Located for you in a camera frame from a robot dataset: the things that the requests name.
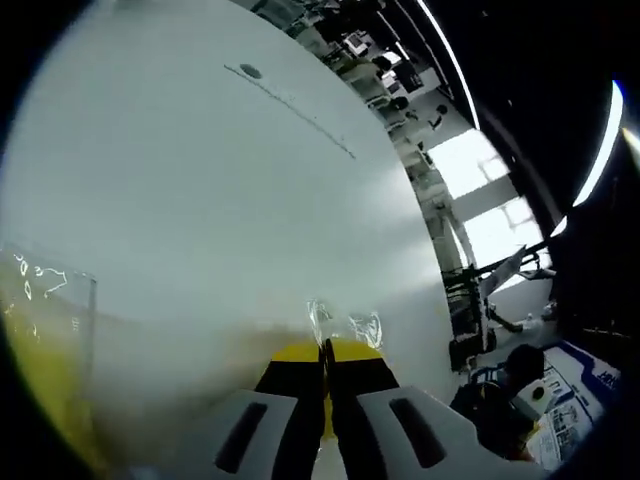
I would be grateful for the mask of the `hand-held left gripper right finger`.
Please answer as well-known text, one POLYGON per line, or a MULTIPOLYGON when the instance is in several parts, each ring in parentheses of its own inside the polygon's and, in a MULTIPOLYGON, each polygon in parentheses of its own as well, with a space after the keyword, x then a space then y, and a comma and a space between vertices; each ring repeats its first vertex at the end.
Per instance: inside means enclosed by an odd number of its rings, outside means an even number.
POLYGON ((543 479, 534 463, 505 460, 475 426, 427 392, 400 386, 374 348, 328 342, 332 427, 350 479, 543 479))

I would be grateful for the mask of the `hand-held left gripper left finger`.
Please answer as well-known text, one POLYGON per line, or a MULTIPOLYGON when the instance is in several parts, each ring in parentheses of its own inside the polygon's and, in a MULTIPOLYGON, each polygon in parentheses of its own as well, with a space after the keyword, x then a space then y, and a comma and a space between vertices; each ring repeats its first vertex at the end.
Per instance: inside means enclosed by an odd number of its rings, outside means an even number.
POLYGON ((324 353, 314 341, 271 357, 252 390, 198 416, 147 479, 309 479, 325 426, 324 353))

